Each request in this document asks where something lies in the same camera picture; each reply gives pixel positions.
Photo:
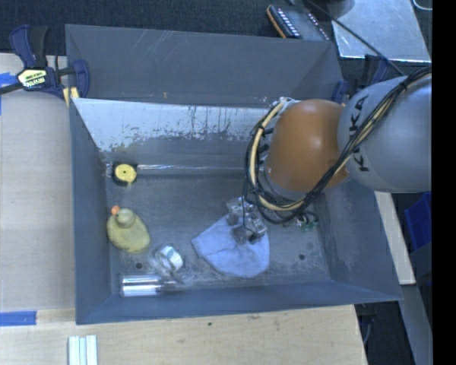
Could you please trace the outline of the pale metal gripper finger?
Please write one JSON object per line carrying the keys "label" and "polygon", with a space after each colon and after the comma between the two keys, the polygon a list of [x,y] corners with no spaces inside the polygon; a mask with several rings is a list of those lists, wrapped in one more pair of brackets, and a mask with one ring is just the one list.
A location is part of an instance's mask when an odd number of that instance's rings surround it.
{"label": "pale metal gripper finger", "polygon": [[245,216],[245,206],[242,198],[233,198],[226,203],[228,214],[226,221],[230,226],[237,225]]}
{"label": "pale metal gripper finger", "polygon": [[268,231],[265,222],[258,217],[241,217],[232,229],[232,236],[239,244],[257,243]]}

